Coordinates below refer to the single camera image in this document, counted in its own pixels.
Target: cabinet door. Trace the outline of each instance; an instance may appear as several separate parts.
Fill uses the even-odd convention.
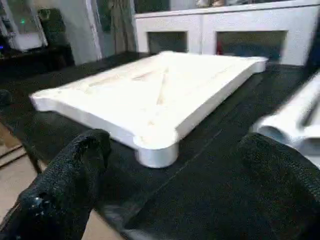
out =
[[[277,60],[278,54],[281,64],[304,65],[318,11],[319,6],[304,6],[204,15],[202,53],[216,54],[218,50],[225,54],[229,48],[234,50],[229,55],[242,52]]]
[[[201,16],[137,17],[139,52],[176,51],[201,53]]]

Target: dark table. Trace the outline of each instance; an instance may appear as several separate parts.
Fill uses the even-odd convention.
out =
[[[0,84],[74,65],[69,45],[41,47],[26,52],[11,49],[0,56]]]
[[[36,112],[28,94],[147,56],[127,52],[2,85],[15,102],[0,111],[0,121],[31,158],[48,163],[88,128],[54,112]],[[132,240],[276,239],[242,163],[229,155],[258,118],[273,112],[312,73],[270,65],[253,75],[179,143],[179,157],[168,168],[143,167],[132,149],[111,141],[97,212]]]

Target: white foam board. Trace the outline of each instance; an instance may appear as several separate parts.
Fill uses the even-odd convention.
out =
[[[145,139],[144,149],[165,149],[176,133],[175,143],[252,74],[263,72],[266,61],[166,51],[30,98],[38,111],[103,129],[134,149],[141,147],[136,136]]]

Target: tile floor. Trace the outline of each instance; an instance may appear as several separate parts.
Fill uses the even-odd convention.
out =
[[[27,156],[0,169],[0,222],[16,201],[18,194],[27,188],[35,177],[36,173]],[[91,213],[82,240],[122,239],[94,211]]]

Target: white pipe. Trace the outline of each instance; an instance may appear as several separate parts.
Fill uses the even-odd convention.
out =
[[[303,129],[302,121],[308,116],[319,97],[320,71],[275,114],[260,119],[252,130],[280,143],[298,148],[301,141],[306,139],[306,134],[310,133],[310,130]]]

